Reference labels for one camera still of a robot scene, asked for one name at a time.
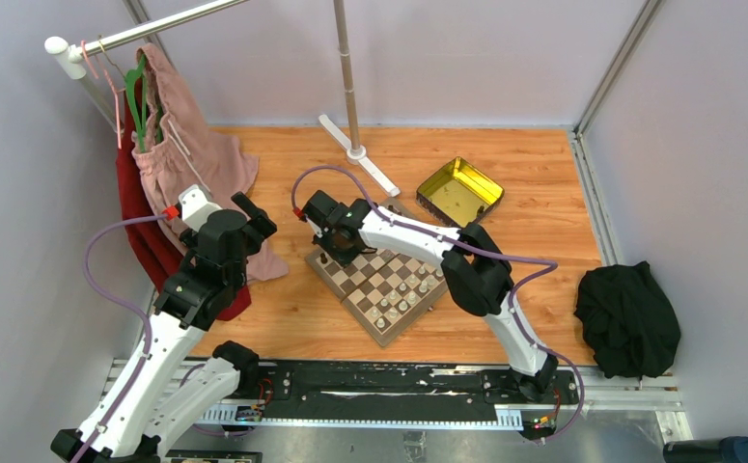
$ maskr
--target red cloth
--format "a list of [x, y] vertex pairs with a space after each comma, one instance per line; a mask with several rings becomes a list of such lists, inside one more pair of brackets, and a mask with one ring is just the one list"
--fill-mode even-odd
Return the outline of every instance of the red cloth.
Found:
[[[140, 95], [140, 92], [136, 90], [135, 94]], [[115, 166], [118, 170], [118, 196], [121, 199], [121, 215], [125, 220], [152, 215], [152, 208], [149, 206], [141, 185], [140, 170], [132, 157], [132, 150], [135, 148], [135, 142], [132, 141], [135, 120], [129, 112], [128, 105], [124, 104], [123, 106], [125, 107], [124, 134], [122, 135], [121, 149], [118, 150]], [[157, 222], [130, 225], [126, 227], [126, 234], [129, 237], [129, 245], [132, 247], [135, 257], [141, 262], [154, 287], [162, 290], [163, 282], [178, 271], [182, 255], [163, 234]], [[217, 319], [231, 320], [243, 313], [249, 305], [251, 305], [251, 295], [248, 286], [244, 286], [237, 293], [234, 303], [220, 313]]]

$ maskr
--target green hanger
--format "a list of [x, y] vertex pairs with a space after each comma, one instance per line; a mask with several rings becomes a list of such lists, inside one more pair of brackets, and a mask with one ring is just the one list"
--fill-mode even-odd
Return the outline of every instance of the green hanger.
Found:
[[146, 79], [143, 79], [143, 85], [141, 86], [140, 111], [138, 111], [138, 102], [135, 99], [135, 84], [138, 79], [143, 77], [145, 67], [146, 55], [142, 54], [140, 62], [138, 62], [138, 67], [130, 69], [124, 78], [124, 82], [126, 83], [126, 102], [129, 105], [129, 111], [132, 113], [132, 118], [135, 120], [135, 133], [138, 135], [138, 148], [140, 148], [141, 152], [146, 151], [146, 146], [144, 145], [144, 137], [146, 136]]
[[154, 124], [156, 125], [154, 139], [156, 143], [160, 143], [163, 141], [163, 129], [160, 128], [160, 120], [163, 119], [163, 104], [160, 103], [160, 95], [157, 92], [154, 93], [154, 104], [157, 106], [157, 117], [154, 118]]

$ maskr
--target gold metal tray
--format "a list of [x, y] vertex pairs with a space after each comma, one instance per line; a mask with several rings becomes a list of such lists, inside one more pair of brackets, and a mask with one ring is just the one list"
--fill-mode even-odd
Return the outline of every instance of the gold metal tray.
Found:
[[504, 188], [457, 157], [416, 190], [416, 201], [449, 227], [482, 220], [504, 196]]

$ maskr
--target pink garment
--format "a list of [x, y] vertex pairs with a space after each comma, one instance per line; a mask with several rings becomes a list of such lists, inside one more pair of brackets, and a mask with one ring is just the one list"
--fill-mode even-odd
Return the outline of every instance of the pink garment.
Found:
[[[166, 56], [148, 43], [137, 51], [147, 57], [145, 75], [150, 116], [144, 141], [146, 152], [132, 152], [141, 172], [141, 183], [150, 207], [159, 214], [176, 204], [178, 196], [192, 184], [206, 188], [221, 207], [240, 210], [232, 203], [237, 191], [248, 192], [257, 176], [258, 158], [240, 152], [239, 140], [209, 130], [194, 96]], [[163, 108], [160, 128], [163, 141], [155, 142], [157, 98]], [[185, 254], [180, 233], [187, 226], [181, 220], [158, 222], [170, 241]], [[268, 243], [248, 259], [249, 282], [271, 280], [289, 273], [288, 265], [271, 253]]]

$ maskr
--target fabric drawstring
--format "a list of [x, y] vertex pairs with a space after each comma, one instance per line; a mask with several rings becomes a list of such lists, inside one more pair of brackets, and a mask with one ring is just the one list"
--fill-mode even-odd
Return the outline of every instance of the fabric drawstring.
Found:
[[169, 134], [169, 139], [172, 140], [172, 142], [175, 144], [175, 147], [178, 148], [178, 151], [180, 151], [180, 154], [182, 154], [183, 159], [186, 160], [186, 165], [189, 166], [189, 169], [192, 170], [195, 177], [200, 181], [200, 184], [206, 188], [206, 191], [211, 193], [211, 188], [206, 185], [206, 183], [203, 181], [203, 177], [200, 176], [200, 173], [197, 172], [197, 169], [194, 168], [194, 164], [192, 164], [192, 154], [189, 151], [189, 148], [186, 147], [186, 144], [183, 142], [182, 138], [178, 134], [178, 131], [175, 129], [175, 125], [170, 120], [166, 120], [166, 122], [169, 124], [169, 128], [172, 129], [172, 134]]

